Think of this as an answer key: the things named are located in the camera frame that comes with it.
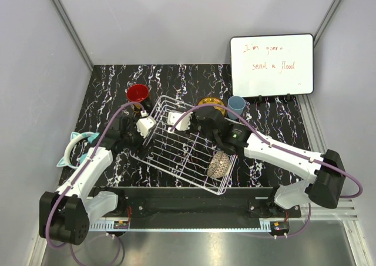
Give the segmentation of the light blue cup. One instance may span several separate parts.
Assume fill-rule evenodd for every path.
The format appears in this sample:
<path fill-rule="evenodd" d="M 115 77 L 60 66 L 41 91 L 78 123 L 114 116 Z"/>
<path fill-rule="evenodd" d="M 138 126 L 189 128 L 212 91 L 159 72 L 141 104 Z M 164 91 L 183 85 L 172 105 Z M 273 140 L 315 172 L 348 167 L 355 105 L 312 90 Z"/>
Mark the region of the light blue cup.
<path fill-rule="evenodd" d="M 243 110 L 246 106 L 246 101 L 240 96 L 231 96 L 228 99 L 227 107 L 239 116 L 243 114 Z"/>

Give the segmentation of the white wire dish rack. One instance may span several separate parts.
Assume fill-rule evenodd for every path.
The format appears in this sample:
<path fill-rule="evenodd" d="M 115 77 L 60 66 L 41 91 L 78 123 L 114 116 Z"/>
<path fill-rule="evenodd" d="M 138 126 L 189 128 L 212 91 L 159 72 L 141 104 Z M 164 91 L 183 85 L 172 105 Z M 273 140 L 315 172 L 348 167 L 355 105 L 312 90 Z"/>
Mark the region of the white wire dish rack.
<path fill-rule="evenodd" d="M 231 173 L 237 156 L 229 154 L 229 167 L 225 175 L 218 179 L 211 178 L 207 171 L 211 160 L 220 149 L 203 133 L 169 132 L 172 126 L 169 113 L 183 113 L 193 106 L 162 95 L 158 98 L 150 114 L 156 121 L 149 130 L 142 147 L 145 153 L 130 153 L 135 160 L 169 174 L 184 184 L 199 187 L 216 195 L 226 192 L 230 186 Z"/>

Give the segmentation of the brown patterned bowl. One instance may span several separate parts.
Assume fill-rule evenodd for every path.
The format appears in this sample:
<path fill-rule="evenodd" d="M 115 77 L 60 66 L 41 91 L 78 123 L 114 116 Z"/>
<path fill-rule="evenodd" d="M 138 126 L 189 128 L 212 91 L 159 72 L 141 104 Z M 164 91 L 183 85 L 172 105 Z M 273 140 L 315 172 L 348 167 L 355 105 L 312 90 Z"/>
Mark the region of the brown patterned bowl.
<path fill-rule="evenodd" d="M 219 179 L 227 174 L 229 167 L 229 157 L 223 151 L 218 151 L 209 164 L 207 175 L 211 178 Z"/>

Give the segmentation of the red and black mug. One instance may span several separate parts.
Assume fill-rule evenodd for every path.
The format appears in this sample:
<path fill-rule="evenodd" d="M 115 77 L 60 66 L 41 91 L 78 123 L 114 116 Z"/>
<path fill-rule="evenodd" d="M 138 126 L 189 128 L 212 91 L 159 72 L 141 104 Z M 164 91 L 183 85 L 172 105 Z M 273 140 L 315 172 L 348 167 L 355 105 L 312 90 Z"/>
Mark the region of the red and black mug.
<path fill-rule="evenodd" d="M 128 88 L 126 96 L 130 102 L 140 103 L 147 113 L 153 109 L 152 100 L 150 99 L 149 88 L 143 84 L 135 84 Z"/>

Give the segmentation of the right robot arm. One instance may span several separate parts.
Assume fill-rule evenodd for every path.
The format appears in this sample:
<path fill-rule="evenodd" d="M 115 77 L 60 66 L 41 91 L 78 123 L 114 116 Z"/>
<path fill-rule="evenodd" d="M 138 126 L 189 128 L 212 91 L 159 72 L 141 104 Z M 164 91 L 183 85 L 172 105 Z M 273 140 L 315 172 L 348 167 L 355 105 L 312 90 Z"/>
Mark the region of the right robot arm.
<path fill-rule="evenodd" d="M 245 124 L 226 119 L 213 106 L 195 107 L 191 123 L 225 153 L 265 161 L 300 178 L 296 183 L 274 189 L 267 202 L 270 215 L 282 216 L 288 209 L 305 203 L 337 208 L 345 176 L 337 171 L 343 163 L 336 151 L 321 154 L 278 142 Z"/>

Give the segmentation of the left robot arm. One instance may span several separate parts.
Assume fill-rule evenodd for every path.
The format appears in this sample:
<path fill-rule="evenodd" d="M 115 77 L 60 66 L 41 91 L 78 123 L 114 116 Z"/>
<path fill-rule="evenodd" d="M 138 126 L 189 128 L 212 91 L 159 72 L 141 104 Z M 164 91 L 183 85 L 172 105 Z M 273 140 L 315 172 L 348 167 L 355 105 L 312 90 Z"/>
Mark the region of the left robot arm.
<path fill-rule="evenodd" d="M 129 149 L 138 153 L 156 122 L 150 117 L 134 120 L 120 117 L 114 126 L 94 139 L 88 155 L 75 172 L 56 191 L 44 192 L 39 200 L 39 235 L 49 244 L 53 241 L 79 245 L 89 227 L 106 214 L 122 216 L 127 209 L 125 193 L 104 187 L 92 197 L 89 194 L 100 175 L 117 155 Z"/>

